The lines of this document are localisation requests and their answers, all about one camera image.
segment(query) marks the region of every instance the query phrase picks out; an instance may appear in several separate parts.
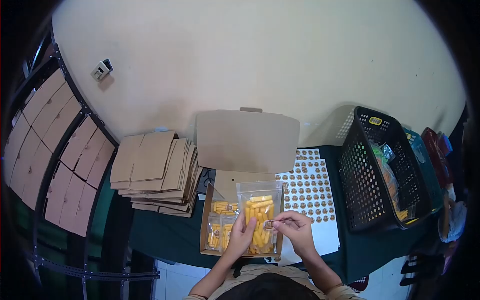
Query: finger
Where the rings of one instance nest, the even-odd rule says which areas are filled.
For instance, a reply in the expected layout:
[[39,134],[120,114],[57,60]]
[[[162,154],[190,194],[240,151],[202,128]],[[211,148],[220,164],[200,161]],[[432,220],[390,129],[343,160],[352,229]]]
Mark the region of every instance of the finger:
[[243,232],[244,223],[245,223],[245,212],[240,212],[235,222],[233,222],[232,230]]
[[287,210],[286,212],[280,213],[275,217],[275,221],[280,221],[284,219],[298,220],[302,216],[301,213],[297,213],[294,210]]
[[283,224],[282,222],[279,221],[274,221],[273,222],[273,227],[278,230],[280,233],[283,233],[286,235],[288,238],[293,237],[296,233],[298,233],[295,229],[291,228],[288,225]]
[[253,237],[253,231],[255,230],[256,226],[257,226],[257,218],[251,217],[243,235],[247,236],[251,240]]
[[290,219],[294,221],[298,227],[302,227],[305,224],[310,224],[310,218],[307,216],[302,215],[294,210],[288,210],[286,212],[280,213],[276,216],[275,221],[283,221],[286,219]]
[[291,220],[288,220],[288,219],[287,219],[287,220],[283,220],[283,221],[281,221],[281,222],[287,224],[288,226],[290,226],[291,228],[293,228],[293,229],[295,229],[295,230],[297,230],[297,229],[299,228],[299,226],[297,225],[297,223],[295,223],[295,222],[293,222],[293,221],[291,221]]

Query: white tile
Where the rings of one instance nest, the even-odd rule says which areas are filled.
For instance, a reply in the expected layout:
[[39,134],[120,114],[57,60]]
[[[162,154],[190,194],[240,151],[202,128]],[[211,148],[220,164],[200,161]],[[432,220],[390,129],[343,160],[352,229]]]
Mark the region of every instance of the white tile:
[[359,294],[360,297],[368,300],[381,299],[383,271],[383,267],[380,267],[370,273],[367,288]]
[[164,263],[163,261],[159,261],[158,259],[155,259],[155,267],[157,269],[163,269],[163,270],[166,270],[167,269],[167,263]]
[[188,264],[168,264],[167,271],[196,278],[203,278],[205,276],[205,268],[195,267]]
[[363,292],[359,293],[359,296],[367,300],[384,300],[382,298],[382,286],[371,286],[370,283],[368,283],[367,288]]
[[167,271],[164,269],[159,269],[160,278],[155,279],[153,285],[153,298],[155,300],[165,300],[165,293],[167,287]]
[[200,278],[167,271],[167,292],[165,300],[180,300],[190,293]]
[[396,293],[393,294],[393,296],[390,297],[389,299],[392,299],[392,300],[407,300],[408,290],[409,290],[409,287],[400,287],[400,289],[397,290]]
[[380,267],[377,270],[373,271],[370,273],[370,276],[368,277],[368,285],[379,285],[382,283],[383,280],[383,275],[384,275],[384,268]]
[[400,281],[404,277],[400,271],[406,259],[406,256],[395,258],[383,266],[382,295],[384,297],[392,297],[400,290]]

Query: red container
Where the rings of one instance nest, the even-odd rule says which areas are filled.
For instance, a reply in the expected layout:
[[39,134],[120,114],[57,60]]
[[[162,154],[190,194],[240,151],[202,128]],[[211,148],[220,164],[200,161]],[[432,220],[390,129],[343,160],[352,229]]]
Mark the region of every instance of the red container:
[[447,184],[453,183],[453,175],[444,154],[438,146],[437,133],[427,127],[422,132],[421,138],[432,161],[440,188],[443,189]]

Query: hand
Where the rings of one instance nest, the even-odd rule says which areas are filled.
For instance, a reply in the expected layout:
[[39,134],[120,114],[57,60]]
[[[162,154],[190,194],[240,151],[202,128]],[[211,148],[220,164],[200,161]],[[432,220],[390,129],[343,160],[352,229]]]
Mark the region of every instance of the hand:
[[309,217],[289,210],[280,213],[275,218],[273,226],[290,239],[293,250],[302,259],[318,255],[313,245],[312,222]]
[[246,226],[245,212],[241,212],[235,220],[235,223],[233,223],[232,231],[230,232],[230,241],[223,256],[229,257],[232,263],[242,256],[252,242],[253,231],[256,225],[257,218],[251,217],[248,226]]

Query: stack of flattened boxes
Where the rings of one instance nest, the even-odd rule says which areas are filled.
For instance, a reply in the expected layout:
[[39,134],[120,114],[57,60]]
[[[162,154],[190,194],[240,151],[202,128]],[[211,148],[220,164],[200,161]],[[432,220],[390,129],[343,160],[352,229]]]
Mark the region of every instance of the stack of flattened boxes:
[[[81,107],[55,71],[16,118],[4,155],[5,182],[31,209],[62,136]],[[45,219],[85,236],[90,211],[114,146],[87,116],[64,148],[47,193]]]
[[190,217],[202,168],[197,151],[174,131],[126,136],[110,175],[111,188],[131,198],[132,207]]

